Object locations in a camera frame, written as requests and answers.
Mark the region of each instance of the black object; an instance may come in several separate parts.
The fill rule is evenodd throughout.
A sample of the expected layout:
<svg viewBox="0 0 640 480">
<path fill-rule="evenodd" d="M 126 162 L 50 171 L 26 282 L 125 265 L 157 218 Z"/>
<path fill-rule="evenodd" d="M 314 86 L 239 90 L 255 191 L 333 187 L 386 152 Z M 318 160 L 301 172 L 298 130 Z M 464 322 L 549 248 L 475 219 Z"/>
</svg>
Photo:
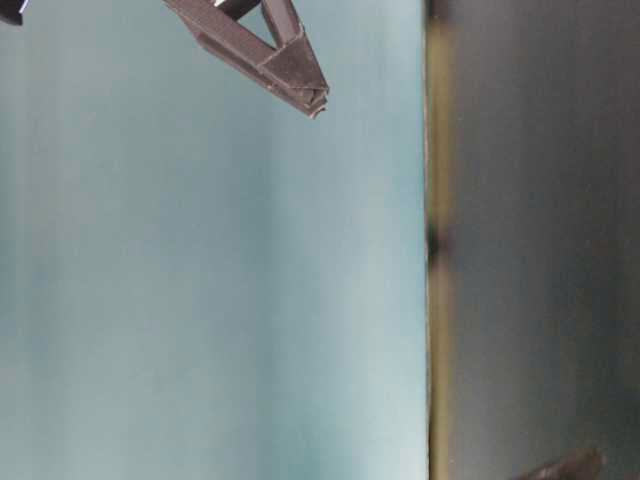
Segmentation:
<svg viewBox="0 0 640 480">
<path fill-rule="evenodd" d="M 9 25 L 22 25 L 22 12 L 29 0 L 0 0 L 0 20 Z"/>
<path fill-rule="evenodd" d="M 291 0 L 165 0 L 208 52 L 314 118 L 329 86 Z M 268 45 L 237 21 L 262 4 L 275 41 Z"/>
</svg>

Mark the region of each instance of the teal table surface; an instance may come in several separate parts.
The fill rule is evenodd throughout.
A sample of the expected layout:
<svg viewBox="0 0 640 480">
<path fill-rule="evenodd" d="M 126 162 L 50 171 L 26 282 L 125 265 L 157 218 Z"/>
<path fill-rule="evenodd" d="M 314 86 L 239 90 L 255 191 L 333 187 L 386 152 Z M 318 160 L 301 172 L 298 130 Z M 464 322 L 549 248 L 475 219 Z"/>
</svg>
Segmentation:
<svg viewBox="0 0 640 480">
<path fill-rule="evenodd" d="M 160 0 L 0 25 L 3 478 L 425 478 L 422 2 L 296 5 L 315 121 Z"/>
</svg>

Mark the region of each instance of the dark background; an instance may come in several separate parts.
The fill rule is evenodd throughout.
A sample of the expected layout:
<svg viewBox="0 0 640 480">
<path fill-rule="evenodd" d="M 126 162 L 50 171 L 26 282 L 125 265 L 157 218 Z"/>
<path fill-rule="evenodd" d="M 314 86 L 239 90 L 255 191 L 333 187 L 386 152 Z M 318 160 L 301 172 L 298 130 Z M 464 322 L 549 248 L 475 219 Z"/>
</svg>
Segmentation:
<svg viewBox="0 0 640 480">
<path fill-rule="evenodd" d="M 603 478 L 628 479 L 640 472 L 640 2 L 433 7 L 452 92 L 451 156 L 434 159 L 451 170 L 451 478 L 509 478 L 596 445 Z"/>
</svg>

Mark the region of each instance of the dark object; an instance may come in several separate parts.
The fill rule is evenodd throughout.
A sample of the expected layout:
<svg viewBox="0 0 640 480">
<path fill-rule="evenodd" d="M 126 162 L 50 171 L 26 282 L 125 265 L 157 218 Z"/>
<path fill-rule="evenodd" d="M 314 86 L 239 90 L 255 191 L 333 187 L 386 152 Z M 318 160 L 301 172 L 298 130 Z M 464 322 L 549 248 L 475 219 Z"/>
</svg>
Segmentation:
<svg viewBox="0 0 640 480">
<path fill-rule="evenodd" d="M 0 20 L 9 25 L 22 25 L 22 12 L 29 0 L 0 0 Z"/>
<path fill-rule="evenodd" d="M 603 465 L 603 456 L 594 448 L 576 452 L 515 480 L 596 480 Z"/>
<path fill-rule="evenodd" d="M 429 254 L 429 268 L 431 268 L 440 253 L 440 239 L 438 238 L 436 226 L 433 223 L 429 223 L 427 226 L 427 252 Z"/>
<path fill-rule="evenodd" d="M 291 0 L 165 0 L 208 52 L 311 118 L 324 110 L 329 86 Z M 272 47 L 237 20 L 262 3 Z"/>
</svg>

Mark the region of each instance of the black plastic part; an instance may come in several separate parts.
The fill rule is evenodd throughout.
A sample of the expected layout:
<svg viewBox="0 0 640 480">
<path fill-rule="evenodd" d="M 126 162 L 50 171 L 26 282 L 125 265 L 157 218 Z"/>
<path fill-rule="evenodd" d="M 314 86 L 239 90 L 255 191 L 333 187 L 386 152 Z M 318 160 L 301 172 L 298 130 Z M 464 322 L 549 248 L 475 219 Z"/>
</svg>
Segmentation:
<svg viewBox="0 0 640 480">
<path fill-rule="evenodd" d="M 0 0 L 0 20 L 9 25 L 22 25 L 25 0 Z"/>
<path fill-rule="evenodd" d="M 292 0 L 164 0 L 197 42 L 311 118 L 325 109 L 327 84 Z M 259 4 L 275 47 L 237 20 Z"/>
</svg>

